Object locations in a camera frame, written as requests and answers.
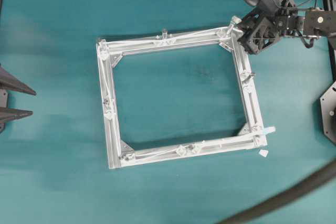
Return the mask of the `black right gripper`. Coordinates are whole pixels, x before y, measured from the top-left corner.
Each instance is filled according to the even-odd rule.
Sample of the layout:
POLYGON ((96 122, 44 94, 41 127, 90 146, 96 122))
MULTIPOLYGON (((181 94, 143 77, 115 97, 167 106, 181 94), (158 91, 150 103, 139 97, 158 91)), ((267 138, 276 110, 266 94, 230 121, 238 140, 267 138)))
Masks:
POLYGON ((238 42, 250 55, 256 55, 280 41, 280 32, 273 20, 258 8, 244 16, 237 27, 243 32, 238 42))

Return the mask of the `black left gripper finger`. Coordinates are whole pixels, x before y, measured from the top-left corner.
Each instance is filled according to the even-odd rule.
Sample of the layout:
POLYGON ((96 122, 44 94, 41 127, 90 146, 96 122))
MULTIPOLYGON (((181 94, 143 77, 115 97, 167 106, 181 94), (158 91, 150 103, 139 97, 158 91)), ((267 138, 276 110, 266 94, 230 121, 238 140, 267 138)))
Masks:
POLYGON ((36 95, 36 91, 1 67, 1 89, 36 95))
POLYGON ((1 107, 1 123, 22 119, 33 115, 33 111, 1 107))

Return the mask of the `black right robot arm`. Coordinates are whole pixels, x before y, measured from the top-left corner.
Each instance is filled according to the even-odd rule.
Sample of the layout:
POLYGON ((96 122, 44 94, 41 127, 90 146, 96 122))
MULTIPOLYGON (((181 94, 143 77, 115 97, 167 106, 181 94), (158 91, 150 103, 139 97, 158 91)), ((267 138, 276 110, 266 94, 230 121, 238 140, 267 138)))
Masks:
POLYGON ((255 8, 239 23, 243 35, 238 42, 256 55, 282 38, 300 38, 306 48, 326 37, 335 49, 335 11, 316 6, 299 8, 293 0, 257 0, 255 8))

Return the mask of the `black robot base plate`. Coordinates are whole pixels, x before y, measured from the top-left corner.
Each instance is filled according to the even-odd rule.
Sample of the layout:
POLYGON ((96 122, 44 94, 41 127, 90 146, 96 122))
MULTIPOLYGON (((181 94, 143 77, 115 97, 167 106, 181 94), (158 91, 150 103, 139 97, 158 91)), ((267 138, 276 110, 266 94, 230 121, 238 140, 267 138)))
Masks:
POLYGON ((335 82, 320 97, 323 132, 335 144, 335 82))

